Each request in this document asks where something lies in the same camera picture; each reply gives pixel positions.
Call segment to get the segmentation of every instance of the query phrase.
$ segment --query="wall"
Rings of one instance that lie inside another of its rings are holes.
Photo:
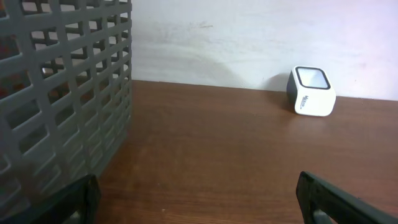
[[[398,1],[132,3],[134,79],[285,91],[309,65],[340,96],[398,100]]]

